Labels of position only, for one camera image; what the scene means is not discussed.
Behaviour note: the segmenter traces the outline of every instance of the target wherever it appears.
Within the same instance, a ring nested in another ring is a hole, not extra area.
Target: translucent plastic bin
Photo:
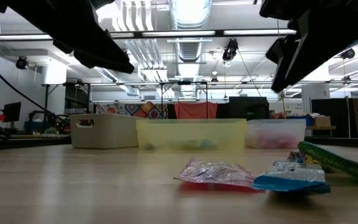
[[[245,119],[150,119],[136,121],[139,147],[146,150],[242,152]]]
[[[303,119],[260,119],[247,122],[246,146],[256,149],[297,149],[305,139]]]

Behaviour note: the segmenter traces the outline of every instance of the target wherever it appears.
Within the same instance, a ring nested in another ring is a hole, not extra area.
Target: computer monitor
[[[22,102],[10,103],[4,106],[2,112],[5,115],[4,122],[10,123],[14,121],[19,121],[20,119],[20,109],[22,107]]]
[[[266,97],[230,96],[229,117],[253,119],[269,118],[269,103]]]

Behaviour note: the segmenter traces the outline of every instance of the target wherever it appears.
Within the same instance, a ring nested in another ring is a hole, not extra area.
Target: wooden table
[[[358,161],[358,149],[327,147]],[[289,150],[241,155],[150,154],[47,146],[0,151],[2,223],[358,223],[358,185],[328,177],[332,193],[192,192],[173,180],[191,157],[245,164],[256,175]]]
[[[313,136],[313,131],[329,131],[329,137],[333,136],[333,130],[336,129],[336,126],[307,126],[306,130],[311,130],[311,135]]]

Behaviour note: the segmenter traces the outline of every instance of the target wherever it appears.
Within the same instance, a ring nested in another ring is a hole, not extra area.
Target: cardboard box
[[[315,117],[315,118],[313,118],[313,126],[330,127],[331,126],[331,117],[329,117],[329,116]]]

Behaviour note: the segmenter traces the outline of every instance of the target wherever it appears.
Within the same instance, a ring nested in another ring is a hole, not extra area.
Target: green plastic
[[[358,178],[358,162],[345,159],[328,150],[309,142],[299,142],[298,149],[305,158],[305,163],[320,163],[335,169],[342,170]]]

